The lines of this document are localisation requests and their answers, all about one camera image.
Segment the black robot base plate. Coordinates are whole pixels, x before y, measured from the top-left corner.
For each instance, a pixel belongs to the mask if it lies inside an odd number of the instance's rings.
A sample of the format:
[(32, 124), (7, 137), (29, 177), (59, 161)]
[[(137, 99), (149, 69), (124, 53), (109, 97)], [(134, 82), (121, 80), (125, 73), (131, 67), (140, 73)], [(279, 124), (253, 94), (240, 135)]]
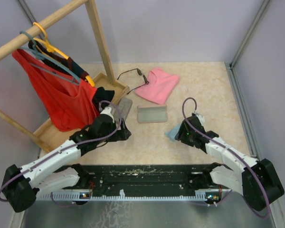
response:
[(197, 190), (228, 190), (221, 185), (209, 184), (204, 176), (205, 165), (84, 165), (90, 175), (90, 184), (83, 188), (65, 190), (96, 191), (97, 196), (113, 194), (124, 189), (144, 194), (171, 196), (184, 193), (186, 196)]

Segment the small light blue cloth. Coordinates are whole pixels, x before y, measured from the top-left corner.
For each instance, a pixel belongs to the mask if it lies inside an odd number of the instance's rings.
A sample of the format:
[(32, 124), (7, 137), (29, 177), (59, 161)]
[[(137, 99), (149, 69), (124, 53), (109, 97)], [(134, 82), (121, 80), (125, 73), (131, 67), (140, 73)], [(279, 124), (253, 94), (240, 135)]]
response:
[(165, 136), (168, 137), (172, 142), (175, 141), (175, 136), (177, 135), (179, 129), (180, 129), (180, 124), (176, 125), (173, 127), (171, 130), (165, 132)]

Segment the grey glasses case green lining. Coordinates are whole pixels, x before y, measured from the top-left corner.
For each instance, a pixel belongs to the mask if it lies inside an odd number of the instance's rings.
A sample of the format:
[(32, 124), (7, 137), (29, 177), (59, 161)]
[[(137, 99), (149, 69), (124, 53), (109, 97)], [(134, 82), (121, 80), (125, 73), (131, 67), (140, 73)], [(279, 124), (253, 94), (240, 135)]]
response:
[[(118, 104), (118, 110), (120, 111), (120, 114), (121, 114), (121, 117), (126, 120), (128, 115), (129, 115), (129, 112), (130, 112), (130, 109), (133, 105), (133, 101), (129, 98), (122, 98)], [(112, 108), (112, 111), (111, 111), (113, 117), (114, 117), (114, 120), (115, 121), (118, 121), (119, 120), (119, 114), (118, 112)]]

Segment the pink glasses case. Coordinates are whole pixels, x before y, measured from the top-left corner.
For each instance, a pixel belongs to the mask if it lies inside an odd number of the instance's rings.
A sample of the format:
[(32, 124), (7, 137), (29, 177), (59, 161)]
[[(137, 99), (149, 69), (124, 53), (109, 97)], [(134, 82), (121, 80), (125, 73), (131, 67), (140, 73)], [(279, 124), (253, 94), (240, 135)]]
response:
[(168, 120), (165, 104), (140, 105), (137, 107), (137, 121), (140, 124), (164, 123)]

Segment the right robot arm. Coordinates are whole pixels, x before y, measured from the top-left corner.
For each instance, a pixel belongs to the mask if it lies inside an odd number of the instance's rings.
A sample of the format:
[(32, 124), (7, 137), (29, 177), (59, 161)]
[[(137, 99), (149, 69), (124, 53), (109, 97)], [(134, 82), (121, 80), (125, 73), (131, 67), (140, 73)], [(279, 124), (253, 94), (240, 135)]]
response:
[(222, 161), (222, 164), (214, 162), (204, 170), (202, 180), (206, 187), (228, 187), (256, 211), (284, 195), (285, 190), (270, 160), (259, 161), (237, 151), (214, 131), (206, 131), (201, 120), (196, 114), (183, 120), (173, 137)]

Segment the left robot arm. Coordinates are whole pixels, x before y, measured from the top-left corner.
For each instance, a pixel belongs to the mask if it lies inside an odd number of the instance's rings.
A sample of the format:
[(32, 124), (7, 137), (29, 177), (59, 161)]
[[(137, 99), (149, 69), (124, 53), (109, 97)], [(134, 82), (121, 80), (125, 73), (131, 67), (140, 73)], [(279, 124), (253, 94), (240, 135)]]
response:
[(82, 165), (58, 169), (95, 150), (99, 143), (126, 141), (130, 136), (124, 118), (116, 122), (110, 113), (102, 111), (91, 125), (73, 133), (42, 158), (21, 167), (9, 166), (0, 188), (0, 201), (8, 202), (18, 213), (46, 194), (69, 187), (82, 189), (90, 184), (90, 175)]

